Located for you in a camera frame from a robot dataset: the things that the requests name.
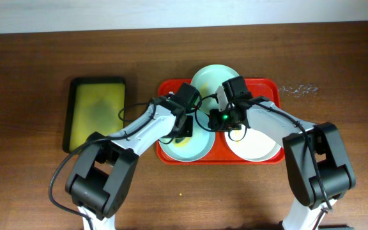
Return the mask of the yellow green sponge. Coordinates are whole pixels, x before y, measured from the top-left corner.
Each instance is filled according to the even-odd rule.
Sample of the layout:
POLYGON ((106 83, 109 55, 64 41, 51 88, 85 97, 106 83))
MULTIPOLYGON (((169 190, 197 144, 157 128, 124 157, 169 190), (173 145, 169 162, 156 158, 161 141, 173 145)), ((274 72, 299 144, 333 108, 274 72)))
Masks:
POLYGON ((180 143, 185 144, 185 143, 187 143, 189 140, 190 140, 190 138, 189 138, 189 137, 177 137, 177 138, 175 138, 175 139, 174 139, 174 142, 175 142, 176 144, 180 144, 180 143))

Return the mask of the light blue plate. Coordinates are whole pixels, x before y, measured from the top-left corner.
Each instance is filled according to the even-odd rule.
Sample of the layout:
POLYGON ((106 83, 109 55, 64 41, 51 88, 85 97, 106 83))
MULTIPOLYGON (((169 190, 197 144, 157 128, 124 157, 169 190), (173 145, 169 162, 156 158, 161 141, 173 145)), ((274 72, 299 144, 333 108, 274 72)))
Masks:
POLYGON ((158 141, 163 152, 179 162, 193 162, 205 157, 215 142, 215 132, 205 131, 197 123, 194 113, 189 115, 193 117, 193 133, 187 143, 176 144, 174 139, 177 137, 171 142, 170 137, 160 138, 158 141))

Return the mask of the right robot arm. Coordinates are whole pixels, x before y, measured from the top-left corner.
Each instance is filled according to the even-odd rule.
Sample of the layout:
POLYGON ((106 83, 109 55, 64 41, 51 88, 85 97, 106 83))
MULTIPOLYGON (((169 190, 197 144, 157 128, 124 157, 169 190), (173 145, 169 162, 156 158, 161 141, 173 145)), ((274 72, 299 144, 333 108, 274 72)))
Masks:
POLYGON ((338 128, 298 119, 269 99, 232 96, 210 111, 208 126, 230 132, 245 126, 275 141, 285 154, 287 178, 294 195, 283 229, 318 229, 333 205, 356 185, 355 173, 338 128))

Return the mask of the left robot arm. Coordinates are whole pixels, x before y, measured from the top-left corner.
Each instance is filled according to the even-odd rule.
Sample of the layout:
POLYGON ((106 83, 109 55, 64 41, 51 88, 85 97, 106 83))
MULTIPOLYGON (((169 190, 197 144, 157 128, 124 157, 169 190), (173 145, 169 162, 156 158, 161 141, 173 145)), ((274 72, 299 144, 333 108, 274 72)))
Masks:
POLYGON ((128 126, 108 136, 95 132, 71 154, 77 161, 65 184, 85 229, 114 229, 139 157, 163 137, 177 137, 195 105, 184 96, 152 99, 128 126))

